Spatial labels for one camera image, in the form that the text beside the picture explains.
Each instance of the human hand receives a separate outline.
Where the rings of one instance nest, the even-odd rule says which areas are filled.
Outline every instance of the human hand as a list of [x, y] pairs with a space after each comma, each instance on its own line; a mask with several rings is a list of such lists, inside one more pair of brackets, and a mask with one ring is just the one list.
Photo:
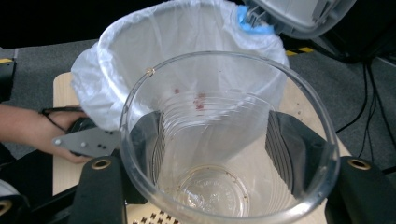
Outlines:
[[36, 128], [34, 132], [34, 139], [32, 144], [35, 148], [53, 154], [55, 156], [63, 157], [73, 163], [82, 163], [91, 158], [85, 156], [76, 156], [68, 149], [63, 147], [56, 147], [52, 144], [52, 139], [65, 134], [65, 130], [79, 118], [86, 118], [84, 112], [76, 111], [54, 111], [48, 113], [48, 117], [39, 114], [36, 120]]

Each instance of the cup bottom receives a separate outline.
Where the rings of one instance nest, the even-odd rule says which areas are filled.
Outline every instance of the cup bottom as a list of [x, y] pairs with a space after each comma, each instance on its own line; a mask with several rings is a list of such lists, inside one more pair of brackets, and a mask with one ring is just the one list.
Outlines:
[[241, 179], [222, 167], [200, 166], [177, 185], [174, 198], [191, 208], [227, 217], [248, 215], [248, 192]]

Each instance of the gray carpet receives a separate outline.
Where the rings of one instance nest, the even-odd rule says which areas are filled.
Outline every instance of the gray carpet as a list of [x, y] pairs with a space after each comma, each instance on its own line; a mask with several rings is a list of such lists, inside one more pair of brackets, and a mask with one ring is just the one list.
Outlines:
[[[17, 72], [9, 105], [34, 110], [52, 107], [52, 81], [61, 73], [70, 71], [74, 60], [96, 40], [61, 45], [24, 48], [19, 50]], [[12, 57], [14, 51], [0, 49], [0, 58]], [[317, 52], [290, 57], [290, 67], [306, 79], [326, 105], [336, 130], [353, 120], [361, 110], [364, 99], [363, 70], [360, 63], [345, 64], [329, 59]], [[389, 127], [396, 137], [396, 67], [375, 59], [373, 62], [375, 83], [382, 99]], [[349, 128], [339, 133], [339, 138], [354, 156], [362, 149], [372, 90], [363, 116]], [[370, 139], [366, 140], [361, 157], [371, 160], [381, 169], [396, 165], [396, 148], [382, 120], [379, 106], [370, 123]], [[7, 144], [15, 157], [20, 158], [33, 150], [25, 146]], [[396, 183], [396, 174], [389, 175]]]

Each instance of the clear plastic cup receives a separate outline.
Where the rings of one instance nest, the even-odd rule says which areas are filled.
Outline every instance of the clear plastic cup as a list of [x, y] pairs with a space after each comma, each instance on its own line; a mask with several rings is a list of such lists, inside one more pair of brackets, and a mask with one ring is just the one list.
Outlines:
[[[293, 103], [298, 94], [304, 105]], [[258, 56], [205, 51], [154, 66], [132, 89], [120, 130], [137, 189], [183, 223], [292, 222], [324, 200], [338, 174], [318, 96]]]

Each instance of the trash bag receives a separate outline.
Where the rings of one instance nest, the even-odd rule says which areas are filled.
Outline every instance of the trash bag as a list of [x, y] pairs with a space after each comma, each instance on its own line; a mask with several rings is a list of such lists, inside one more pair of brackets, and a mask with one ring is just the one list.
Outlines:
[[[81, 107], [100, 128], [117, 130], [124, 103], [136, 81], [148, 68], [185, 53], [232, 51], [289, 66], [273, 27], [248, 27], [244, 13], [245, 6], [229, 1], [175, 0], [120, 18], [77, 57], [71, 68], [72, 87]], [[272, 76], [265, 83], [252, 92], [271, 95], [268, 103], [277, 108], [286, 76]]]

